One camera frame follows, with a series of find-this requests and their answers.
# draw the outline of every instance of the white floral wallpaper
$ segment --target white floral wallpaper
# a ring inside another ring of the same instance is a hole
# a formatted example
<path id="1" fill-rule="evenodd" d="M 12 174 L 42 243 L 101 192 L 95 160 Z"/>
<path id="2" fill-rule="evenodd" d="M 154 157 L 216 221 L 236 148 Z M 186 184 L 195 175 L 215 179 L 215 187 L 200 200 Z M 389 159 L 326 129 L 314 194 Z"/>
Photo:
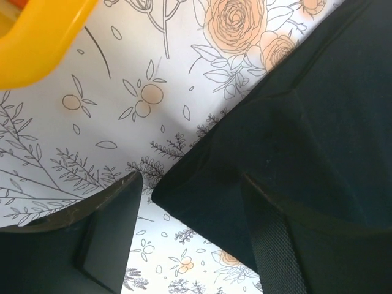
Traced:
<path id="1" fill-rule="evenodd" d="M 260 293 L 257 274 L 151 192 L 341 2 L 101 1 L 53 73 L 0 92 L 0 225 L 26 225 L 137 170 L 145 191 L 123 292 Z"/>

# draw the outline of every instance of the black fabric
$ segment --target black fabric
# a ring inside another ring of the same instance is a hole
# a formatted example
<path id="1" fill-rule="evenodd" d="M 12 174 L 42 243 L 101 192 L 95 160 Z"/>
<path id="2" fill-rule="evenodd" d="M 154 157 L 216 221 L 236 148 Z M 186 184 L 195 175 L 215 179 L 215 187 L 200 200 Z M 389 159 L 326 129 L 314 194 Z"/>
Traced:
<path id="1" fill-rule="evenodd" d="M 346 0 L 164 176 L 153 201 L 255 271 L 245 173 L 344 224 L 391 227 L 391 13 L 389 1 Z"/>
<path id="2" fill-rule="evenodd" d="M 120 294 L 143 179 L 105 190 L 27 226 L 0 229 L 6 294 Z"/>

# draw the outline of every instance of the orange rose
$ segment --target orange rose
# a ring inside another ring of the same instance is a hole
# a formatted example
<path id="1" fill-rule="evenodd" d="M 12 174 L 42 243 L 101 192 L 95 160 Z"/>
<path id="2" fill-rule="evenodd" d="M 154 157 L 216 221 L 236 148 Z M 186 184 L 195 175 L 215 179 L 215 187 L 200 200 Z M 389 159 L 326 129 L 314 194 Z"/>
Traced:
<path id="1" fill-rule="evenodd" d="M 210 44 L 236 55 L 257 44 L 267 25 L 266 0 L 211 0 L 204 34 Z"/>
<path id="2" fill-rule="evenodd" d="M 301 0 L 304 12 L 309 15 L 319 14 L 326 4 L 326 0 Z"/>
<path id="3" fill-rule="evenodd" d="M 220 261 L 225 265 L 230 265 L 230 266 L 237 266 L 241 264 L 241 262 L 239 262 L 236 258 L 234 258 L 229 253 L 224 251 L 220 253 Z"/>
<path id="4" fill-rule="evenodd" d="M 262 63 L 267 72 L 277 66 L 291 51 L 295 44 L 287 36 L 274 32 L 264 32 L 260 38 Z"/>

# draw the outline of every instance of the yellow object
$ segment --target yellow object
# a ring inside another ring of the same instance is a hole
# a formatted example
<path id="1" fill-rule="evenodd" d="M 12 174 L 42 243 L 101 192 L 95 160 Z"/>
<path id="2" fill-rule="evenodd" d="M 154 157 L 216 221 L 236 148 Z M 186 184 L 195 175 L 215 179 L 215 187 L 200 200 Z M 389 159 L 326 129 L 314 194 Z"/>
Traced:
<path id="1" fill-rule="evenodd" d="M 29 0 L 19 17 L 12 19 L 12 8 L 0 0 L 0 90 L 27 86 L 48 75 L 96 2 Z"/>

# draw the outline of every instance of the orange fruit illustration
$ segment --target orange fruit illustration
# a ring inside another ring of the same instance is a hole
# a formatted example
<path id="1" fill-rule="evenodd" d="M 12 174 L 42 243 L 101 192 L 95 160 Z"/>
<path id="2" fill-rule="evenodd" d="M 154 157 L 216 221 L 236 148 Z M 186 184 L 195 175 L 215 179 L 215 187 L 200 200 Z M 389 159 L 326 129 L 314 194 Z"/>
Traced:
<path id="1" fill-rule="evenodd" d="M 154 84 L 145 85 L 140 95 L 149 104 L 158 104 L 164 99 L 164 92 Z"/>
<path id="2" fill-rule="evenodd" d="M 151 107 L 148 105 L 148 103 L 140 100 L 135 105 L 135 112 L 141 118 L 145 118 L 151 113 Z"/>
<path id="3" fill-rule="evenodd" d="M 68 110 L 77 110 L 80 108 L 80 100 L 75 95 L 65 95 L 62 98 L 62 104 Z"/>

